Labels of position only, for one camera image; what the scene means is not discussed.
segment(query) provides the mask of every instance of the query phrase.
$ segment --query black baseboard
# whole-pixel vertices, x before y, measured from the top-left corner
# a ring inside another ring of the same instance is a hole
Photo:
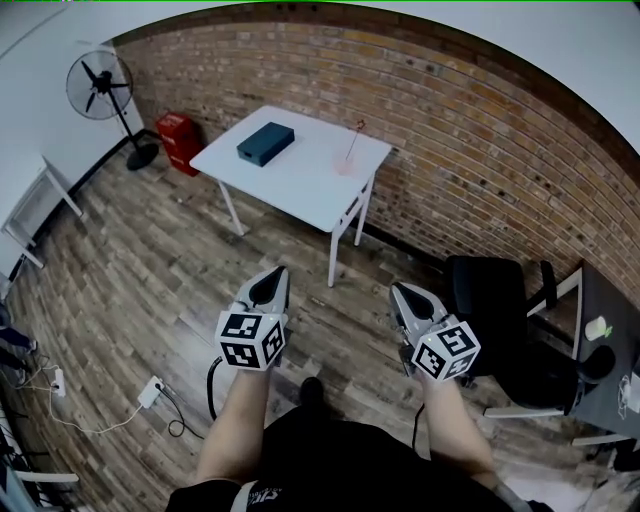
[[[134,138],[139,139],[143,135],[148,135],[147,131],[148,130],[140,130],[136,135],[134,135]],[[128,137],[124,137],[120,142],[118,142],[109,151],[107,151],[104,155],[102,155],[102,157],[95,164],[91,166],[91,169],[85,172],[82,178],[80,178],[78,182],[68,190],[68,194],[73,198],[78,193],[78,190],[80,190],[82,186],[91,179],[91,177],[96,173],[96,171],[100,169],[100,167],[102,167],[105,163],[107,163],[107,161],[113,155],[115,155],[118,151],[120,151],[127,142],[129,142]],[[40,225],[38,230],[34,233],[32,237],[34,242],[37,243],[38,240],[40,240],[42,236],[48,231],[53,221],[60,214],[60,212],[62,211],[65,205],[66,203],[63,200],[61,200],[56,205],[56,207],[53,210],[51,210],[51,213],[49,213],[49,215],[44,220],[44,222]],[[24,263],[25,259],[26,258],[24,256],[20,256],[18,263],[15,264],[15,266],[13,267],[13,270],[11,271],[11,274],[9,275],[9,281],[14,281],[15,278],[18,276],[20,267]]]
[[[153,137],[155,139],[160,139],[160,135],[158,133],[152,130],[147,130],[146,128],[143,130],[140,130],[135,135],[135,138],[139,139],[144,135]],[[73,187],[71,187],[71,189],[69,190],[69,195],[71,197],[74,197],[75,194],[78,192],[78,190],[80,190],[82,186],[87,181],[89,181],[89,179],[91,179],[91,177],[96,173],[96,171],[100,169],[100,167],[102,167],[113,155],[115,155],[118,151],[120,151],[120,149],[122,149],[122,147],[127,142],[128,142],[128,139],[127,137],[125,137],[120,142],[118,142],[115,146],[113,146],[113,148],[107,151],[104,154],[104,156],[100,158],[100,160],[98,160],[91,167],[91,169],[89,169]],[[52,225],[52,222],[55,220],[55,218],[60,214],[60,212],[64,208],[64,205],[65,205],[64,201],[60,201],[60,203],[58,203],[58,205],[48,215],[48,217],[45,219],[45,221],[42,223],[42,225],[38,228],[35,235],[33,236],[33,240],[35,242],[37,242],[48,231],[48,229]],[[351,225],[353,227],[356,227],[357,219],[354,219]],[[368,222],[364,223],[364,227],[362,228],[362,231],[367,235],[377,238],[381,242],[384,242],[385,244],[390,245],[391,247],[394,247],[395,249],[398,249],[399,251],[402,251],[405,254],[408,254],[409,256],[416,259],[417,261],[420,261],[422,263],[425,263],[426,265],[429,265],[432,268],[435,268],[436,270],[442,271],[444,269],[444,260],[441,260],[440,258],[437,258],[436,256],[433,256],[423,251],[422,249],[418,249],[417,247],[414,247],[408,244],[407,242],[401,240],[397,236],[392,235],[391,233],[387,233],[383,229],[380,229]],[[13,281],[17,277],[18,271],[20,270],[20,266],[22,265],[24,260],[25,260],[25,257],[22,256],[18,261],[18,263],[16,264],[16,266],[13,268],[13,271],[9,276],[10,281]]]

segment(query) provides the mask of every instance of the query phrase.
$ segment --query forearm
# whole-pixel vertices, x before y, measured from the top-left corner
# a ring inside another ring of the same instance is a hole
[[[493,473],[491,447],[469,416],[456,382],[421,381],[431,451],[470,475]]]
[[[196,483],[214,478],[246,482],[262,453],[271,370],[238,371],[222,412],[205,439]]]

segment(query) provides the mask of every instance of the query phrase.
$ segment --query black and white marker cube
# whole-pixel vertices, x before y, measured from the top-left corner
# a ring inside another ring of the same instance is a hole
[[[466,373],[478,352],[480,343],[462,322],[422,336],[411,362],[432,379],[445,381]]]
[[[229,366],[264,371],[284,348],[286,315],[223,311],[215,340]]]

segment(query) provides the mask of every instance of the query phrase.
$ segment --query black pedestal fan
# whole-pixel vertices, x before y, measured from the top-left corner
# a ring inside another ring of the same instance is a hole
[[[127,159],[127,169],[137,171],[158,154],[156,144],[140,145],[122,115],[131,100],[133,81],[126,64],[103,50],[87,53],[73,63],[67,75],[67,97],[76,112],[89,119],[120,118],[135,151]]]

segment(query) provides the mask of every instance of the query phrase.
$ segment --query red box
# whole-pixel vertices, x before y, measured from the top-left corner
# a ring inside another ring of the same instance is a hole
[[[171,164],[189,176],[198,174],[189,165],[189,161],[203,149],[193,121],[182,114],[169,112],[156,121],[156,128]]]

